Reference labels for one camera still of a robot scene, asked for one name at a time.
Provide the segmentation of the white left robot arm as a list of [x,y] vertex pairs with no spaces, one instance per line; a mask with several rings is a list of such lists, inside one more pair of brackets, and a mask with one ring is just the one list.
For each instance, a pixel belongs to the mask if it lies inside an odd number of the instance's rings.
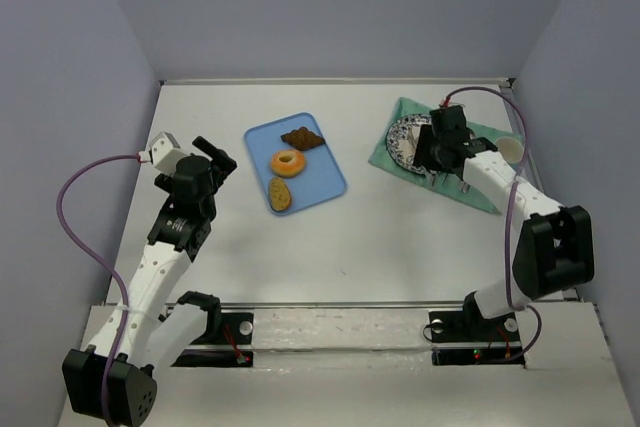
[[134,155],[157,170],[154,184],[167,199],[131,281],[111,274],[120,302],[88,345],[70,350],[62,364],[73,411],[109,426],[142,425],[156,401],[160,373],[193,341],[221,326],[220,300],[200,292],[184,293],[168,316],[162,314],[211,232],[217,191],[237,167],[205,138],[192,144],[197,154],[186,153],[162,132]]

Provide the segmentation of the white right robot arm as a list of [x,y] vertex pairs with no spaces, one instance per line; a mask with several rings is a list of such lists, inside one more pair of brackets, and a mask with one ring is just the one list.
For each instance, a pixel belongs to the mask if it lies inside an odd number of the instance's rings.
[[468,294],[461,325],[473,331],[595,275],[592,223],[516,173],[498,147],[473,137],[460,105],[438,108],[422,126],[413,164],[457,176],[505,216],[504,278]]

